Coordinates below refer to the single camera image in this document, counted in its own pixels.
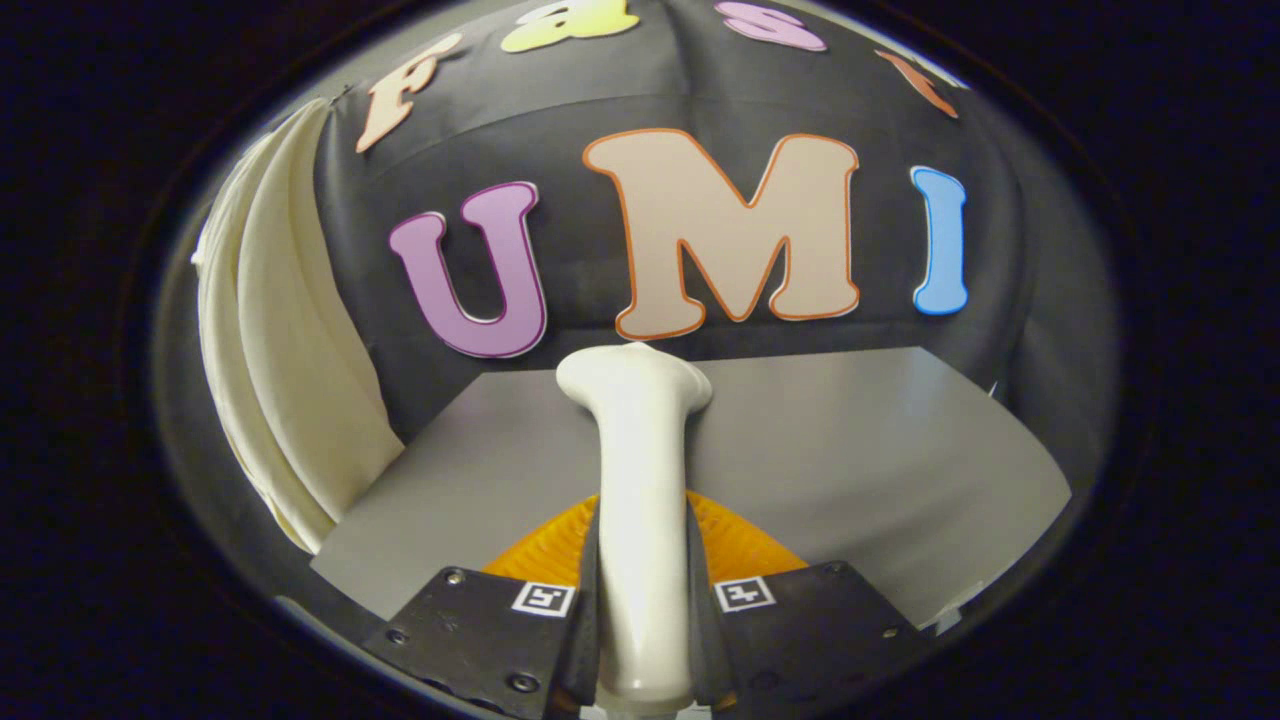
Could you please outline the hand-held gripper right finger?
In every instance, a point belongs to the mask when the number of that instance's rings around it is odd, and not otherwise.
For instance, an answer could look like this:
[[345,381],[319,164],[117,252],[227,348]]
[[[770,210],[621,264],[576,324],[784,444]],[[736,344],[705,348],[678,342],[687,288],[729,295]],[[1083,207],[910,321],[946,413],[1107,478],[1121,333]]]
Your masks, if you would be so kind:
[[925,633],[845,561],[809,565],[687,495],[694,700],[714,716],[831,716],[925,657]]

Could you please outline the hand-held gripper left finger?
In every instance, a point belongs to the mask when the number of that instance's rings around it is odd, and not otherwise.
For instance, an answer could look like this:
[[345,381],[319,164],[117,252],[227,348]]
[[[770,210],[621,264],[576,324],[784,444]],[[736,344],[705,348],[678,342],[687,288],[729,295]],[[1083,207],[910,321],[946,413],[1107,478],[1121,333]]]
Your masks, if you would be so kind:
[[488,570],[448,566],[364,648],[507,719],[576,719],[596,700],[596,497],[544,523]]

